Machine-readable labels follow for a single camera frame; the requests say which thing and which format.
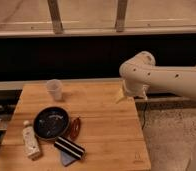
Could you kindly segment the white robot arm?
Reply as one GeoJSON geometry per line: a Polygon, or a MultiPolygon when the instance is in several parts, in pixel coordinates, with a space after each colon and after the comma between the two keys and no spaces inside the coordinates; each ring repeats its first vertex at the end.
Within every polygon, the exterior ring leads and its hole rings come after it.
{"type": "Polygon", "coordinates": [[[147,100],[146,91],[156,87],[196,101],[196,66],[157,66],[154,56],[142,51],[121,64],[119,74],[123,80],[115,102],[128,97],[147,100]]]}

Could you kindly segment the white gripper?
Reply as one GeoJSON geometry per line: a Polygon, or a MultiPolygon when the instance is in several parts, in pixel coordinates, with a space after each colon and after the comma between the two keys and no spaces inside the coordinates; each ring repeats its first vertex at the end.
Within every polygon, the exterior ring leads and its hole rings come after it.
{"type": "Polygon", "coordinates": [[[125,100],[128,97],[138,97],[147,100],[147,91],[149,89],[148,85],[143,84],[133,84],[128,85],[127,83],[123,84],[123,89],[119,89],[115,94],[115,102],[119,103],[122,100],[125,100]]]}

